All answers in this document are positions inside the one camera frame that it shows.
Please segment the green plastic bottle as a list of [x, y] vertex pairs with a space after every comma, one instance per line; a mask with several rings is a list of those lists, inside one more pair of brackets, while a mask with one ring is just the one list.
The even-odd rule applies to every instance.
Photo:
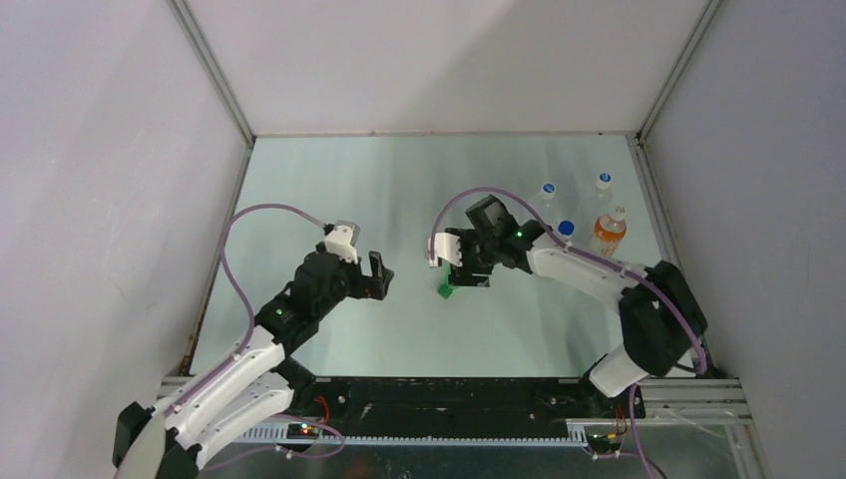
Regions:
[[442, 266], [442, 280], [437, 287], [437, 293], [444, 299], [449, 299], [455, 291], [459, 288], [459, 285], [453, 284], [451, 282], [451, 272], [452, 272], [452, 265], [445, 264]]

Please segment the clear plastic bottle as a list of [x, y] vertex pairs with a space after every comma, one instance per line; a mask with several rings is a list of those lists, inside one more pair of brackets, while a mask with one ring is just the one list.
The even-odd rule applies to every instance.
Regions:
[[550, 201], [544, 201], [539, 196], [541, 187], [532, 194], [529, 204], [539, 214], [543, 222], [554, 230], [557, 223], [563, 219], [561, 204], [557, 197], [557, 188], [555, 197]]

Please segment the blue white bottle cap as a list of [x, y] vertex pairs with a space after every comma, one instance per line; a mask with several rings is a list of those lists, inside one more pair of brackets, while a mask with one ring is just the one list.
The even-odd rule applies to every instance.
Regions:
[[539, 196], [544, 201], [550, 201], [555, 197], [556, 187], [554, 184], [546, 183], [543, 184], [540, 191]]

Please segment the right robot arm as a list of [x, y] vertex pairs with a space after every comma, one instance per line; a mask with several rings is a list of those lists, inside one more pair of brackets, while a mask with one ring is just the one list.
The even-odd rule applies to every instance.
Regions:
[[621, 402], [621, 393], [650, 376], [661, 377], [689, 351], [696, 371], [707, 369], [703, 335], [707, 321], [681, 271], [662, 260], [653, 266], [594, 253], [557, 236], [540, 215], [519, 224], [499, 199], [499, 190], [484, 188], [485, 198], [471, 206], [467, 229], [434, 225], [426, 240], [433, 267], [448, 264], [453, 286], [486, 287], [497, 265], [553, 279], [598, 300], [616, 313], [622, 343], [602, 356], [585, 376], [580, 391], [584, 410], [605, 417]]

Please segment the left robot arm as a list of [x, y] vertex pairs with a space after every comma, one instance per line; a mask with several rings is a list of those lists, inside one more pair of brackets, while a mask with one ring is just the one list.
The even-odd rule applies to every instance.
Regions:
[[344, 299], [387, 296], [394, 272], [379, 252], [368, 258], [371, 273], [365, 274], [354, 249], [336, 253], [319, 243], [216, 366], [152, 406], [127, 406], [116, 427], [116, 477], [195, 478], [259, 422], [285, 411], [310, 411], [310, 374], [290, 355]]

